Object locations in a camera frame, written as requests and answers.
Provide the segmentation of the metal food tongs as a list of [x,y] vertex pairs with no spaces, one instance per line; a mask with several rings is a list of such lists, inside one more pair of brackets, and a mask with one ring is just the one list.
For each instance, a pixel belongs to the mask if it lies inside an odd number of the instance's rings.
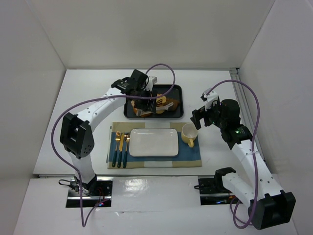
[[164,106],[164,109],[165,109],[164,113],[165,113],[165,112],[174,112],[174,111],[167,111],[165,106]]

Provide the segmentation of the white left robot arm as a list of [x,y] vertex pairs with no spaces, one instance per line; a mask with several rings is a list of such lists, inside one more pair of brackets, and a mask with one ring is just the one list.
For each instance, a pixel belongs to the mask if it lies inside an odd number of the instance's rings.
[[91,151],[94,148],[95,128],[113,111],[134,100],[141,111],[155,111],[157,93],[153,91],[156,77],[134,70],[129,77],[118,79],[108,91],[76,114],[67,111],[62,119],[60,143],[71,157],[75,181],[90,193],[97,180],[92,168]]

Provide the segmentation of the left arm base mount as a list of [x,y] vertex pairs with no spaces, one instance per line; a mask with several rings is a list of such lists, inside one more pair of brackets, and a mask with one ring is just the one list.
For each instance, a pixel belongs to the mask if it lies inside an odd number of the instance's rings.
[[[66,208],[80,207],[79,185],[74,179],[61,179],[58,181],[61,186],[68,187]],[[83,189],[83,208],[92,208],[97,203],[98,207],[111,207],[112,204],[113,178],[100,177],[95,182],[90,191]]]

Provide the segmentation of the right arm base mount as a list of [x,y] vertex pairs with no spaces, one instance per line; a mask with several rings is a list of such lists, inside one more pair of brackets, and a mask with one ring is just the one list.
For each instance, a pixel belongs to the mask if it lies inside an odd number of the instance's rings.
[[198,184],[194,186],[194,189],[199,191],[202,206],[226,205],[230,204],[232,199],[234,199],[235,203],[238,201],[229,190],[218,189],[212,177],[198,178]]

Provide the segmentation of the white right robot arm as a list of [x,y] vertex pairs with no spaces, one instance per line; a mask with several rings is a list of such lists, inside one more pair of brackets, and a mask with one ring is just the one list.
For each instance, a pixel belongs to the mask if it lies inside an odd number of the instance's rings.
[[258,230],[288,223],[295,206],[295,196],[285,192],[274,179],[257,147],[253,135],[241,124],[240,107],[236,100],[214,100],[192,112],[190,118],[196,129],[200,120],[206,127],[219,128],[222,139],[242,164],[249,180],[248,185],[231,167],[216,170],[214,187],[219,191],[230,191],[246,207],[252,218],[251,224]]

